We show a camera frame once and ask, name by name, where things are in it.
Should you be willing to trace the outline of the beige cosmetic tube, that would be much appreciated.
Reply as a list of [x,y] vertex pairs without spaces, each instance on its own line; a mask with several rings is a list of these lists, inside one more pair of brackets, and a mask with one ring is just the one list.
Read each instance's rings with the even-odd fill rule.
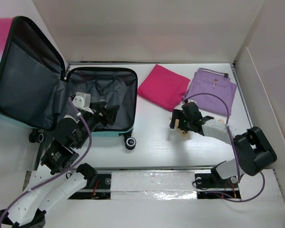
[[175,130],[182,136],[182,137],[185,137],[185,138],[189,138],[190,137],[190,134],[188,131],[185,131],[185,130],[181,130],[179,127],[179,119],[176,119],[175,121]]

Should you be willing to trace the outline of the magenta cloth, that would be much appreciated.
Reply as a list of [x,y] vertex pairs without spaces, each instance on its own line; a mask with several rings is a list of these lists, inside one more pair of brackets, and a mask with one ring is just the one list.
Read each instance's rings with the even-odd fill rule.
[[171,112],[182,101],[189,82],[190,79],[155,65],[138,87],[138,95]]

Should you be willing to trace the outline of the purple trousers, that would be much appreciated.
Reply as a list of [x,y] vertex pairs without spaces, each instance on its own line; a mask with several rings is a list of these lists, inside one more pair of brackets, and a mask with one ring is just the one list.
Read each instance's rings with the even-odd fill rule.
[[207,112],[230,116],[236,89],[228,73],[199,68],[182,100],[192,100]]

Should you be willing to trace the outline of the pink and teal kids suitcase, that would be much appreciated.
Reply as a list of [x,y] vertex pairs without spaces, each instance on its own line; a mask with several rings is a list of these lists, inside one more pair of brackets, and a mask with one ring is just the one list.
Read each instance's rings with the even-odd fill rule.
[[127,149],[137,103],[137,74],[122,67],[76,67],[64,60],[33,20],[25,16],[0,18],[0,115],[32,129],[31,143],[43,141],[42,131],[53,130],[72,115],[68,98],[87,93],[91,102],[119,106],[115,123],[98,124],[100,135],[123,136]]

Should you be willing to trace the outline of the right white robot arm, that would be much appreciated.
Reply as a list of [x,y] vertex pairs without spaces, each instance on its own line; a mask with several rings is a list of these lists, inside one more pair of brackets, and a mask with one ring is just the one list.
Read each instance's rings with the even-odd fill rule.
[[194,102],[173,109],[170,128],[191,131],[231,145],[234,159],[211,168],[211,184],[220,187],[231,177],[255,176],[277,161],[277,155],[259,127],[242,131],[212,116],[202,116]]

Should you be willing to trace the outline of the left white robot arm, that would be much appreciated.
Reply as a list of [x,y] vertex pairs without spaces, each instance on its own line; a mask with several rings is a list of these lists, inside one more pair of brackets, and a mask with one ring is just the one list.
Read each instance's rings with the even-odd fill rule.
[[82,95],[68,101],[79,121],[65,117],[58,122],[54,139],[28,186],[6,209],[0,210],[0,227],[42,228],[49,212],[59,203],[83,187],[95,186],[97,171],[82,160],[91,149],[92,131],[98,124],[113,125],[120,106],[107,107],[106,101],[92,103]]

